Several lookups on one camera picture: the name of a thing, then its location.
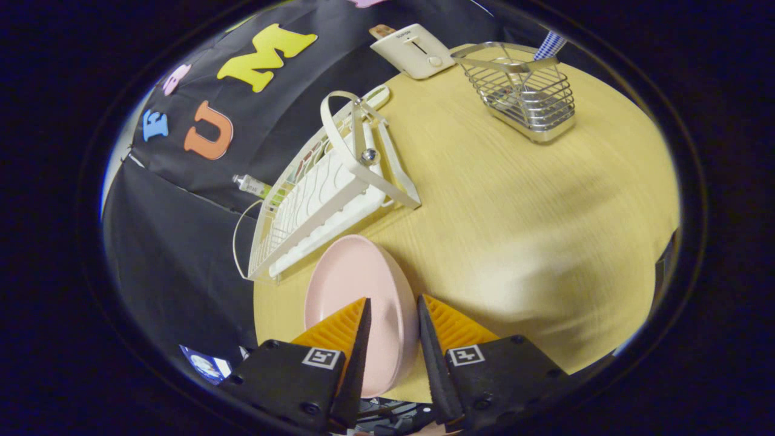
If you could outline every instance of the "sticker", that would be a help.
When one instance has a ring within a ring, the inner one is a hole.
[[[232,121],[222,113],[210,107],[208,101],[199,105],[194,114],[194,121],[207,121],[213,126],[218,127],[218,139],[210,141],[203,137],[199,133],[196,133],[196,127],[188,129],[186,137],[183,141],[183,149],[186,151],[194,151],[200,154],[202,157],[206,157],[211,161],[218,159],[226,153],[229,149],[229,144],[232,142],[234,136],[234,125]]]
[[[222,79],[226,76],[244,81],[253,86],[253,92],[261,92],[274,77],[271,71],[259,72],[268,68],[282,67],[284,57],[294,57],[318,39],[315,34],[301,35],[281,29],[279,24],[272,24],[253,37],[256,53],[232,57],[221,67],[216,75]]]
[[[478,345],[470,347],[451,348],[449,350],[452,356],[452,364],[455,366],[470,365],[472,363],[484,362],[484,356]]]
[[[188,74],[188,70],[191,70],[191,65],[183,64],[170,74],[170,77],[164,82],[164,86],[161,87],[164,90],[164,95],[172,94],[172,91],[175,90],[178,82]]]
[[[347,0],[347,1],[355,3],[356,8],[368,8],[369,6],[374,6],[377,3],[382,3],[385,0]]]
[[[180,345],[181,351],[196,372],[208,382],[217,385],[232,373],[232,366],[221,358],[214,358]]]
[[[339,360],[341,351],[326,350],[325,348],[312,347],[307,353],[307,357],[301,361],[304,365],[317,366],[318,368],[334,369],[336,361]]]
[[[167,115],[159,112],[151,113],[148,109],[143,114],[143,140],[161,135],[165,137],[170,131],[167,129]]]

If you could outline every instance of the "wooden table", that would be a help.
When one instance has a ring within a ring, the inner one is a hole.
[[[423,81],[392,78],[380,113],[422,206],[396,206],[346,233],[390,252],[415,295],[427,292],[501,336],[524,334],[576,372],[645,320],[679,202],[649,117],[589,74],[560,70],[577,125],[550,145],[490,116],[458,66]],[[279,285],[256,282],[259,343],[304,331],[307,284],[327,246]],[[383,396],[431,401],[422,354]]]

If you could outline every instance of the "pink bowl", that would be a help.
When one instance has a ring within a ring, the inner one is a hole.
[[[361,297],[371,298],[362,398],[387,392],[417,356],[419,322],[412,289],[395,259],[360,235],[342,237],[320,258],[307,290],[305,328]]]

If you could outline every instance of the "metal utensil holder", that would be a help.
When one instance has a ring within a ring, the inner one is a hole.
[[[520,54],[524,57],[536,51],[518,44],[487,42],[458,50],[452,58],[493,116],[531,141],[544,143],[575,124],[576,106],[568,77],[557,70],[556,57],[518,59]]]

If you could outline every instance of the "white dish rack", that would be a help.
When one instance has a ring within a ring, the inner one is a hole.
[[[320,105],[323,127],[307,141],[285,168],[259,212],[247,274],[249,280],[274,279],[326,242],[394,200],[407,207],[420,207],[420,198],[406,175],[388,133],[388,121],[376,108],[389,98],[381,85],[361,99],[344,91],[328,94]],[[329,99],[350,101],[331,115]],[[405,191],[383,177],[380,153],[373,129],[380,137],[394,180]],[[233,245],[236,245],[236,228]]]

